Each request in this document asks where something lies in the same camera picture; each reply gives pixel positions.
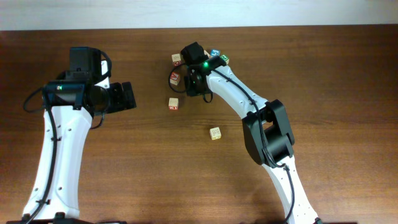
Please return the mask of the wooden block red bottom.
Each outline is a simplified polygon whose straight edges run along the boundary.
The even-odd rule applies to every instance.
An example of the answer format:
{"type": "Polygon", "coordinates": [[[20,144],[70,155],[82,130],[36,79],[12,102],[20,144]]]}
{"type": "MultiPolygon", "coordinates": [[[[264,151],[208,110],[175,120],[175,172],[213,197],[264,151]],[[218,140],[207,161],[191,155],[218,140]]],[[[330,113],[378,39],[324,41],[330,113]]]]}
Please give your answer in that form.
{"type": "Polygon", "coordinates": [[[178,98],[169,98],[169,109],[170,110],[178,110],[179,99],[178,98]]]}

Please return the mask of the wooden block yellow side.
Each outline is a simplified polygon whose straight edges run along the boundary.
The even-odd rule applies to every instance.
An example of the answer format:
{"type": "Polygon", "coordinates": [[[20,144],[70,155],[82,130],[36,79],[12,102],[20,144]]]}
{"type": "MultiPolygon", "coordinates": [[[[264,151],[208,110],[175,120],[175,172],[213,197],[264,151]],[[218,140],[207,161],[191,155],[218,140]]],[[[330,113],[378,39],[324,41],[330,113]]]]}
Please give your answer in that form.
{"type": "Polygon", "coordinates": [[[220,139],[221,138],[220,128],[219,127],[211,128],[210,136],[212,140],[220,139]]]}

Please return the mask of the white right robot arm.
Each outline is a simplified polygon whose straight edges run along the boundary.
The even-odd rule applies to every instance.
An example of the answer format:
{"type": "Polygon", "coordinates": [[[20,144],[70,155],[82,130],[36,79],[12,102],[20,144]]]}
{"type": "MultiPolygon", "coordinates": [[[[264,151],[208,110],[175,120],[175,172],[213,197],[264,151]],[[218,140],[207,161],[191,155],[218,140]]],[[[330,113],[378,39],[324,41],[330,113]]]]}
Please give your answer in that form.
{"type": "Polygon", "coordinates": [[[187,66],[187,95],[218,95],[241,118],[246,150],[269,174],[284,209],[283,222],[321,223],[297,173],[295,138],[285,106],[257,95],[233,73],[226,57],[206,55],[198,42],[184,47],[180,54],[187,66]]]}

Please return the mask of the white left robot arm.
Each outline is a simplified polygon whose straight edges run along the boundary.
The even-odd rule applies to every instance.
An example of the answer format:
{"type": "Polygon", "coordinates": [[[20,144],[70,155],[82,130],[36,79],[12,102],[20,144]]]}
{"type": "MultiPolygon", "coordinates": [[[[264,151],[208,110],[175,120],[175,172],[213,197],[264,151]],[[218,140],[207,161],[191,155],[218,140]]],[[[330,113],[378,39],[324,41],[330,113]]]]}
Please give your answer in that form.
{"type": "Polygon", "coordinates": [[[44,141],[34,187],[19,223],[81,223],[78,180],[95,116],[136,107],[129,82],[110,83],[112,61],[92,47],[70,48],[69,69],[36,90],[44,141]]]}

